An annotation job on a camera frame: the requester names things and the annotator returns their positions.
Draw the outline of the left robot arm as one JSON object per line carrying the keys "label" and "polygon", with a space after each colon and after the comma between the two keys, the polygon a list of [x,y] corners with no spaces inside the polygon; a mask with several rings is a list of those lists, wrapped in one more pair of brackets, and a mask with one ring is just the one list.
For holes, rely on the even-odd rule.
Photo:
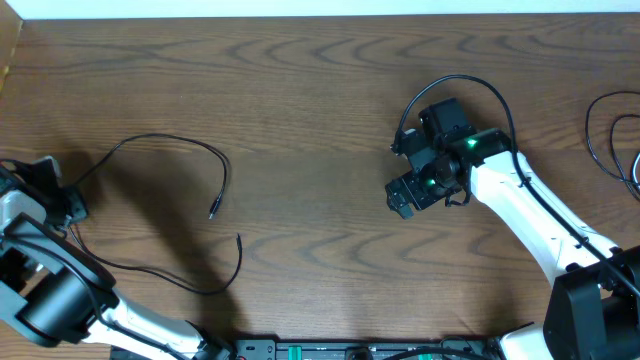
{"label": "left robot arm", "polygon": [[233,359],[233,345],[124,297],[64,230],[88,210],[57,161],[1,162],[1,319],[43,347],[110,346],[114,359]]}

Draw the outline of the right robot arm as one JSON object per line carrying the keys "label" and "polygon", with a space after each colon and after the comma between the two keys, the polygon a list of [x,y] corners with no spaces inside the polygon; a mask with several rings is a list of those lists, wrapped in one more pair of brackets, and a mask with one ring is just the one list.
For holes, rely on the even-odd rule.
{"label": "right robot arm", "polygon": [[636,359],[639,250],[622,249],[577,217],[532,171],[499,129],[477,131],[456,99],[419,114],[391,146],[407,173],[385,187],[402,218],[453,195],[485,204],[534,257],[552,287],[542,324],[501,336],[504,359]]}

